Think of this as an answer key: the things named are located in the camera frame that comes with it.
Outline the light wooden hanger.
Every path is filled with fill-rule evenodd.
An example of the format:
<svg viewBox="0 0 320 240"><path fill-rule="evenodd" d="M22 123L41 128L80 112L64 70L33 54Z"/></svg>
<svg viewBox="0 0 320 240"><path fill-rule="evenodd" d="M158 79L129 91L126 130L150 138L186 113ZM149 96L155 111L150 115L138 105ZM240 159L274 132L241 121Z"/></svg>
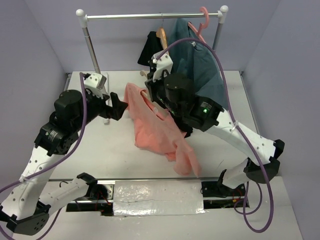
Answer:
<svg viewBox="0 0 320 240"><path fill-rule="evenodd" d="M139 74L140 74L141 77L143 77L143 81L144 81L144 82L148 80L148 76L147 76L147 72L146 72L146 71L141 70L141 71L139 72ZM149 93L149 90L148 90L147 87L145 87L145 90L144 90L144 92L142 93L142 95L143 95L145 98L147 98L148 100L151 99L151 98L150 98L150 93Z"/></svg>

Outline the salmon pink t shirt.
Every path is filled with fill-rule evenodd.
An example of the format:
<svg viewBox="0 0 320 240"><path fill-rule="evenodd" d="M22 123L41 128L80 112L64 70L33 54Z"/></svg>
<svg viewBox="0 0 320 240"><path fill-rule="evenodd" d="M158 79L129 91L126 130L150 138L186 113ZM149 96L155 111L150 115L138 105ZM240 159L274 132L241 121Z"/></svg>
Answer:
<svg viewBox="0 0 320 240"><path fill-rule="evenodd" d="M147 91L133 83L126 85L124 101L128 103L128 114L133 121L136 147L175 162L173 169L181 176L190 173L200 176L202 167L195 151L167 110L161 111L147 98Z"/></svg>

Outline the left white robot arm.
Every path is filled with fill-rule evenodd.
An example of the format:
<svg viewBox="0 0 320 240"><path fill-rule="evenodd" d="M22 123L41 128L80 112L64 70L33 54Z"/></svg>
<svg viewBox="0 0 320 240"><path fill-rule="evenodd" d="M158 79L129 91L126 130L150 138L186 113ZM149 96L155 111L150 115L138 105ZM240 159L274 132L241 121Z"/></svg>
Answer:
<svg viewBox="0 0 320 240"><path fill-rule="evenodd" d="M15 234L34 236L49 217L78 198L93 199L107 189L88 173L78 174L56 190L43 193L55 164L80 143L82 128L96 117L118 121L128 104L112 92L98 98L89 89L85 97L78 90L62 92L54 102L55 111L41 127L19 185L0 205L0 219Z"/></svg>

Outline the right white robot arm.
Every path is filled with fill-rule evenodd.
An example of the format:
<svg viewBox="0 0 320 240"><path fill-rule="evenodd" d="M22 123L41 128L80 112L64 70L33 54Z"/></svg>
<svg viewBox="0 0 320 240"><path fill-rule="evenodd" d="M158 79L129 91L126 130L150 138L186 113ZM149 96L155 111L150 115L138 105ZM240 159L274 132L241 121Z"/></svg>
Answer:
<svg viewBox="0 0 320 240"><path fill-rule="evenodd" d="M278 174L278 158L285 143L264 138L232 118L219 76L198 87L185 74L172 73L171 60L153 59L148 63L150 72L145 85L151 101L167 109L179 127L214 135L246 155L244 162L220 174L217 190L221 195L230 195L249 180L267 184Z"/></svg>

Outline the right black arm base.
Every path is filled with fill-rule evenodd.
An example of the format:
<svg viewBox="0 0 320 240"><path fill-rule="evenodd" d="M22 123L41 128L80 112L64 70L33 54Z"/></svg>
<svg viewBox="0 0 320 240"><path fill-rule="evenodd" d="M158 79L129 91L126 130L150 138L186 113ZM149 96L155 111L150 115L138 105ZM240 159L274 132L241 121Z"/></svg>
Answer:
<svg viewBox="0 0 320 240"><path fill-rule="evenodd" d="M231 189L222 184L226 169L222 171L216 180L201 180L200 193L203 197L203 207L209 209L227 209L242 207L246 193L245 185L241 184L235 189Z"/></svg>

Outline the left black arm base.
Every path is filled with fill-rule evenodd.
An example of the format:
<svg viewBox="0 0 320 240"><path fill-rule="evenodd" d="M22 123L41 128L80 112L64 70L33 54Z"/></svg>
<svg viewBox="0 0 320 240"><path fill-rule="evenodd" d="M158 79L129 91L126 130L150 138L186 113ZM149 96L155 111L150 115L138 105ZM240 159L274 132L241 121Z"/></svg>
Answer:
<svg viewBox="0 0 320 240"><path fill-rule="evenodd" d="M101 216L113 216L115 184L99 181L88 173L81 173L76 178L84 180L88 188L84 196L66 206L66 212L99 212Z"/></svg>

